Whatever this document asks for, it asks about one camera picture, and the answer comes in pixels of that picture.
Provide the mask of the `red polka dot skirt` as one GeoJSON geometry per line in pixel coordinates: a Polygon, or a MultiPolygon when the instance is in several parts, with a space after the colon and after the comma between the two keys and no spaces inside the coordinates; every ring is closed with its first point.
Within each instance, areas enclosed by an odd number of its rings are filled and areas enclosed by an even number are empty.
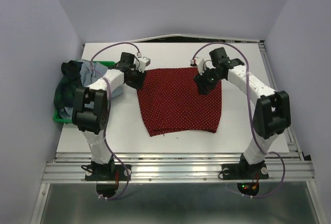
{"type": "Polygon", "coordinates": [[[137,91],[143,123],[153,137],[200,130],[215,133],[222,112],[222,84],[200,95],[193,78],[195,68],[160,68],[146,72],[137,91]]]}

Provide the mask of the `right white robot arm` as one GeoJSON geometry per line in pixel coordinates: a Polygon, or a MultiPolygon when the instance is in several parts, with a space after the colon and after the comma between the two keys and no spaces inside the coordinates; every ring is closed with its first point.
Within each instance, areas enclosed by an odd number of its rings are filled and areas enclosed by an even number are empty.
{"type": "Polygon", "coordinates": [[[252,133],[252,140],[239,162],[223,164],[219,175],[223,180],[248,180],[256,175],[267,179],[265,157],[270,154],[270,146],[278,135],[291,125],[289,94],[277,91],[255,77],[244,55],[231,59],[221,47],[210,51],[209,56],[211,68],[197,55],[190,60],[190,65],[198,70],[194,81],[199,94],[208,95],[222,80],[235,85],[246,95],[252,133]]]}

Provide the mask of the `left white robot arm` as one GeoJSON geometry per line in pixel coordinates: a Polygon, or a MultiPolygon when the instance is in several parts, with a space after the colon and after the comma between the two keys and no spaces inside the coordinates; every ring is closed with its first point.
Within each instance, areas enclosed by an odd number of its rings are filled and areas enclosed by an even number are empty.
{"type": "Polygon", "coordinates": [[[100,78],[88,86],[76,89],[73,102],[72,123],[84,135],[91,151],[91,162],[83,165],[86,181],[107,181],[115,178],[114,154],[106,141],[111,96],[126,84],[141,89],[150,59],[141,53],[123,52],[119,62],[111,66],[100,78]]]}

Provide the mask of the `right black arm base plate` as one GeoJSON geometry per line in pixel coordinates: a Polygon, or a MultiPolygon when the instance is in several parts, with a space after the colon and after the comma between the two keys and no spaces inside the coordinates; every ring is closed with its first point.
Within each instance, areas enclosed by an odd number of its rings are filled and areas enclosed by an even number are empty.
{"type": "Polygon", "coordinates": [[[218,177],[221,180],[252,180],[269,179],[268,171],[262,172],[262,169],[266,169],[265,163],[257,165],[249,165],[245,163],[227,163],[221,166],[221,171],[218,173],[218,177]]]}

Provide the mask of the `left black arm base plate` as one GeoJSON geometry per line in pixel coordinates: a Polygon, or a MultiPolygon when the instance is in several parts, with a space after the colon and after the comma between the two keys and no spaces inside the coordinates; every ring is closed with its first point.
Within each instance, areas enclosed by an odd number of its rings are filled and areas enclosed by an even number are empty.
{"type": "Polygon", "coordinates": [[[127,170],[122,165],[100,165],[91,163],[90,165],[81,165],[85,172],[85,180],[88,182],[98,181],[126,181],[131,177],[131,165],[127,165],[127,170]]]}

